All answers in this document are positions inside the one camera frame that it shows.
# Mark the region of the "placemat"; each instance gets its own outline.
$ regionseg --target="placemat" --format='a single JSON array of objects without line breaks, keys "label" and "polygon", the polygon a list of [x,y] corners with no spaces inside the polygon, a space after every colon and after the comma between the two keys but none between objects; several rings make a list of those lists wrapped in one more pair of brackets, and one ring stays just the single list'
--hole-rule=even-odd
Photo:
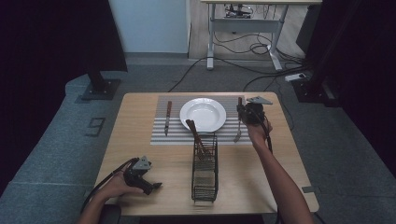
[{"label": "placemat", "polygon": [[[209,98],[219,102],[225,109],[226,120],[224,125],[215,131],[218,137],[219,145],[250,145],[251,141],[248,138],[248,130],[246,126],[241,123],[242,135],[238,142],[234,142],[236,133],[238,131],[238,113],[236,106],[238,105],[238,97],[242,97],[242,102],[245,104],[245,97],[243,95],[216,95],[216,96],[159,96],[157,111],[155,115],[154,125],[152,129],[151,141],[152,145],[193,145],[194,139],[190,130],[188,130],[180,121],[180,109],[188,101],[195,98]],[[168,101],[172,101],[172,110],[169,121],[168,136],[165,136],[164,127],[166,121],[166,107]]]}]

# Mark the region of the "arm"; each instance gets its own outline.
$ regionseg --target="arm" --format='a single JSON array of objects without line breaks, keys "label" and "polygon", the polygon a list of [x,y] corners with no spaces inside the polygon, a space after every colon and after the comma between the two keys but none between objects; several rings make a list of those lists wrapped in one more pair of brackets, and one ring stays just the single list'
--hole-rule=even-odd
[{"label": "arm", "polygon": [[247,131],[285,223],[314,223],[303,194],[268,149],[262,127],[247,125]]},{"label": "arm", "polygon": [[105,202],[110,198],[118,197],[124,193],[143,193],[143,190],[127,186],[122,172],[118,172],[93,195],[77,223],[98,223]]}]

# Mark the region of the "wooden table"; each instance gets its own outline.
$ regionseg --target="wooden table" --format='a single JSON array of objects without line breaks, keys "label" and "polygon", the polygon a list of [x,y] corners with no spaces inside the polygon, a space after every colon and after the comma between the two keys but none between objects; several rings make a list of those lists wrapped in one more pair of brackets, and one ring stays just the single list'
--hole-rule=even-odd
[{"label": "wooden table", "polygon": [[[286,13],[289,5],[319,5],[322,0],[201,0],[203,3],[210,5],[209,23],[209,43],[207,48],[207,69],[214,68],[214,44],[213,35],[216,31],[220,32],[239,32],[239,33],[272,33],[274,37],[271,45],[268,45],[268,51],[274,63],[276,70],[282,70],[276,52],[276,45],[285,23]],[[279,20],[260,20],[260,19],[233,19],[233,18],[216,18],[216,4],[251,4],[251,5],[285,5]]]},{"label": "wooden table", "polygon": [[[111,203],[121,206],[125,216],[262,214],[276,212],[276,203],[260,160],[250,145],[219,146],[219,193],[213,202],[191,199],[192,146],[150,144],[159,96],[237,95],[261,96],[273,102],[264,111],[274,126],[271,132],[274,155],[301,189],[311,186],[290,133],[279,101],[271,92],[172,92],[125,94],[96,184],[125,161],[146,155],[152,162],[144,175],[150,182],[163,182],[148,195],[123,195]],[[304,193],[312,212],[318,211],[313,192]]]}]

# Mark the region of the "gray floor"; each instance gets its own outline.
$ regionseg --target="gray floor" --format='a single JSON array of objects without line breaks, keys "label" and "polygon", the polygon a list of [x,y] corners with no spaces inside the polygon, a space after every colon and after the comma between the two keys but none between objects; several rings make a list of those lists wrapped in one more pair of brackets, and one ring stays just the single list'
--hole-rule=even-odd
[{"label": "gray floor", "polygon": [[[194,61],[168,55],[131,57],[127,63],[128,73],[103,73],[106,78],[121,79],[112,101],[76,101],[89,83],[87,76],[66,85],[58,113],[0,199],[1,223],[74,223],[95,182],[122,96],[126,92],[168,91]],[[271,63],[241,64],[274,71]],[[222,62],[207,71],[205,62],[199,62],[174,91],[241,91],[260,76]],[[271,81],[257,80],[247,91],[262,91]],[[327,223],[396,223],[395,178],[343,109],[298,103],[283,77],[268,91],[274,91],[283,102],[318,197],[318,214]],[[88,127],[92,118],[106,119],[97,137],[87,136],[95,131]],[[263,217],[267,223],[275,219],[271,214]],[[138,217],[123,217],[121,223],[137,221]]]}]

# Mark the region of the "knife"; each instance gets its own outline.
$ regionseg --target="knife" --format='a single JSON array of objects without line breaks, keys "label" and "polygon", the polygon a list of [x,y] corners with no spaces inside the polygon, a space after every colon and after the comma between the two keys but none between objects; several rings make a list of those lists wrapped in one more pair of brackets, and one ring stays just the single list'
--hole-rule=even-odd
[{"label": "knife", "polygon": [[168,101],[168,107],[166,108],[166,122],[165,122],[165,135],[168,136],[169,131],[169,119],[171,118],[172,101]]}]

